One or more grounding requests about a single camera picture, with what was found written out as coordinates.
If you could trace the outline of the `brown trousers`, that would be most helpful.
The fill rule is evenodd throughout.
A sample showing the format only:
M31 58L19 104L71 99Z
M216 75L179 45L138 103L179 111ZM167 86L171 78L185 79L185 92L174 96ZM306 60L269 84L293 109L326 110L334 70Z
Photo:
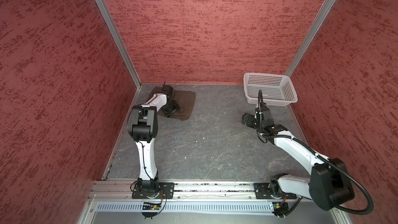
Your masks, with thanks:
M175 95L172 100L178 103L180 111L173 114L170 118L179 119L181 121L188 120L193 112L195 98L195 92L175 90Z

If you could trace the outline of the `white plastic basket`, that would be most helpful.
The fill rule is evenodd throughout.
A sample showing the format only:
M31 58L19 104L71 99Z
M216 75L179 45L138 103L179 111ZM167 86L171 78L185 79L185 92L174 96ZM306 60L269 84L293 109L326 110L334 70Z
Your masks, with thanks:
M248 104L258 103L260 90L262 91L264 103L270 106L285 107L298 101L293 82L288 76L245 73L243 82Z

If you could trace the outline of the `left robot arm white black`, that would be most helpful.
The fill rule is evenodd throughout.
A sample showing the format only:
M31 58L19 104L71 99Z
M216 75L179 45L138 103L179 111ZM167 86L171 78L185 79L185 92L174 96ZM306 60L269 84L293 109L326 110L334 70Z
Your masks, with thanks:
M137 179L137 190L143 196L154 199L160 191L158 169L154 158L154 141L158 134L158 112L166 116L179 110L173 94L162 90L154 93L144 104L133 106L127 119L127 132L135 142L139 161L140 174Z

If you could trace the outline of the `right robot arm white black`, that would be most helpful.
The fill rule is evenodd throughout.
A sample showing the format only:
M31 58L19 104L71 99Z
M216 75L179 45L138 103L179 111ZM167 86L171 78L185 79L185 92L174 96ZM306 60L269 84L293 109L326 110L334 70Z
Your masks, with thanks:
M329 159L305 143L296 139L282 125L274 125L273 120L263 121L255 115L245 113L241 123L255 129L262 142L268 141L281 148L294 158L307 172L307 177L278 174L270 179L269 194L281 199L286 194L295 194L311 199L322 210L330 210L355 197L351 180L344 175L347 168L340 159Z

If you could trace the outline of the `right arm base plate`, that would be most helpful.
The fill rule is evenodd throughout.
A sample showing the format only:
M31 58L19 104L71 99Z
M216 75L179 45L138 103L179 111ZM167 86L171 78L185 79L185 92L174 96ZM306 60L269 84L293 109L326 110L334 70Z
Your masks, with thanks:
M284 193L271 183L254 183L254 193L258 200L295 200L295 194Z

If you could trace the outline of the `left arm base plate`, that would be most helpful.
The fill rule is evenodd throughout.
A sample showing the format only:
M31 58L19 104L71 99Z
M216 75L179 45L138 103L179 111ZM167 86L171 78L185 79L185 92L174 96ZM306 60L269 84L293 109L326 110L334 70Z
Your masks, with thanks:
M139 181L132 189L132 199L172 199L175 183Z

